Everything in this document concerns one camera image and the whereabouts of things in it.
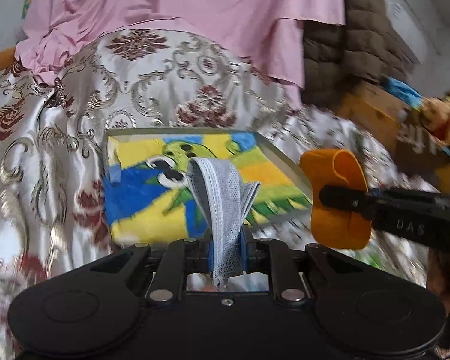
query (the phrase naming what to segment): satin fabric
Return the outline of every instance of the satin fabric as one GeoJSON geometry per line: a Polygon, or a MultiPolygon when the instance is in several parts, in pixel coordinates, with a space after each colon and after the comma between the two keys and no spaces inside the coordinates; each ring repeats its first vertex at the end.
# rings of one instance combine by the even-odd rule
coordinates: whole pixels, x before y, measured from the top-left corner
{"type": "MultiPolygon", "coordinates": [[[[16,58],[53,84],[68,59],[99,35],[122,28],[189,31],[268,76],[304,87],[298,20],[344,24],[344,0],[32,0],[16,58]]],[[[291,88],[295,107],[297,88],[291,88]]]]}
{"type": "MultiPolygon", "coordinates": [[[[0,77],[0,360],[18,350],[6,321],[18,293],[112,251],[101,183],[105,130],[162,125],[250,128],[295,162],[312,148],[346,148],[364,159],[371,188],[430,187],[400,174],[384,147],[350,121],[292,110],[283,85],[192,33],[102,36],[66,63],[53,88],[16,63],[0,77]]],[[[309,225],[305,215],[257,236],[303,249],[313,241],[309,225]]],[[[416,250],[374,238],[353,255],[421,284],[416,250]]]]}

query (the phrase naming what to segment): orange foam pad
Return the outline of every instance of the orange foam pad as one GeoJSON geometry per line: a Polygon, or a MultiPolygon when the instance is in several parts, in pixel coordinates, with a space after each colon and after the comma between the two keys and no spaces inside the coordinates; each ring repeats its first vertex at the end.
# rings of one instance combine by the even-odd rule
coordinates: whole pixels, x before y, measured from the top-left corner
{"type": "Polygon", "coordinates": [[[310,150],[300,158],[313,189],[311,230],[317,242],[335,249],[363,249],[370,240],[371,221],[356,212],[324,207],[320,190],[325,185],[368,191],[355,156],[346,150],[310,150]]]}

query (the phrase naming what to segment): painted canvas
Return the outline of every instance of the painted canvas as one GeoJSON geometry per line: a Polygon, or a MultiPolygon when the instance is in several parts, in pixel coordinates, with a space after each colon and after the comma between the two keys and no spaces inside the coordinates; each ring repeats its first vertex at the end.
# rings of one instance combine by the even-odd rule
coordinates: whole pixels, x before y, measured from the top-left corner
{"type": "Polygon", "coordinates": [[[228,159],[244,182],[262,183],[247,216],[250,225],[311,207],[303,192],[263,154],[252,133],[180,135],[116,143],[113,156],[120,177],[114,183],[104,180],[105,209],[118,243],[171,242],[203,235],[206,223],[185,177],[192,157],[228,159]]]}

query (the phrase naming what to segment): round black pad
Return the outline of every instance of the round black pad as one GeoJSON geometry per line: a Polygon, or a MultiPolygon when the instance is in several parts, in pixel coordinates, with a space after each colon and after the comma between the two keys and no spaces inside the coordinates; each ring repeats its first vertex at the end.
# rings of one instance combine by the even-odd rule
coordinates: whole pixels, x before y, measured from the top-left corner
{"type": "Polygon", "coordinates": [[[315,312],[327,333],[353,351],[395,359],[433,347],[442,333],[443,305],[425,289],[404,282],[360,291],[349,284],[321,290],[315,312]]]}
{"type": "Polygon", "coordinates": [[[8,324],[24,349],[54,357],[105,350],[133,330],[139,298],[114,275],[65,274],[22,292],[8,324]]]}

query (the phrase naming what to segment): stuffed toy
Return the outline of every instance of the stuffed toy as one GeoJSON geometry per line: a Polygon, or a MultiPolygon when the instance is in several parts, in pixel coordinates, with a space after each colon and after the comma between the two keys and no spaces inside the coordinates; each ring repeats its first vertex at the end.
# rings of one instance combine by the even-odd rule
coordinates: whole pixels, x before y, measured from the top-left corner
{"type": "Polygon", "coordinates": [[[445,100],[435,97],[424,98],[421,107],[423,126],[443,146],[450,146],[450,92],[445,100]]]}

